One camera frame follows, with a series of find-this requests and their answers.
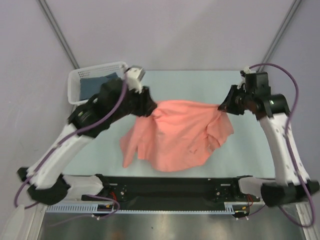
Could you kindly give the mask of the salmon pink t shirt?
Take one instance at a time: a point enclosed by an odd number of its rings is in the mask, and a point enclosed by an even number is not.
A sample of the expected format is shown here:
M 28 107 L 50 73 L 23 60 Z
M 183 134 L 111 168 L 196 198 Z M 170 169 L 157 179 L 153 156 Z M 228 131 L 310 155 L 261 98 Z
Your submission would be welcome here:
M 202 166 L 234 133 L 227 113 L 217 104 L 165 100 L 148 117 L 137 117 L 120 139 L 122 166 L 134 157 L 161 172 Z

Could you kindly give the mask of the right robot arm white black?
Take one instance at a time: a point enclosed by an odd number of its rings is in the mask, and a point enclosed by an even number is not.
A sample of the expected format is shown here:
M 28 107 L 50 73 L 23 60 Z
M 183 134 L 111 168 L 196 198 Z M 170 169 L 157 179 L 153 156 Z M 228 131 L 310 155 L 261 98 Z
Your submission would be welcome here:
M 320 184 L 311 180 L 300 159 L 290 125 L 289 106 L 282 94 L 271 94 L 270 88 L 248 92 L 232 85 L 218 107 L 221 112 L 243 115 L 252 112 L 267 138 L 275 180 L 243 177 L 230 188 L 231 196 L 242 201 L 248 194 L 261 198 L 268 207 L 299 203 L 319 192 Z

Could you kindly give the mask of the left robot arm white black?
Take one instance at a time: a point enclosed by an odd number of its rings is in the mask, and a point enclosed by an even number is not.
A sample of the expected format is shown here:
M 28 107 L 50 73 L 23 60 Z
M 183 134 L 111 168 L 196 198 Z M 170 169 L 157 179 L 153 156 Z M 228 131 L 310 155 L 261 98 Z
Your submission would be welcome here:
M 105 200 L 111 186 L 102 174 L 74 176 L 63 170 L 75 155 L 111 124 L 128 115 L 148 117 L 157 108 L 148 86 L 130 89 L 114 78 L 103 83 L 98 93 L 77 106 L 68 117 L 60 136 L 39 162 L 21 167 L 17 175 L 28 185 L 27 194 L 36 204 L 55 205 L 62 200 Z

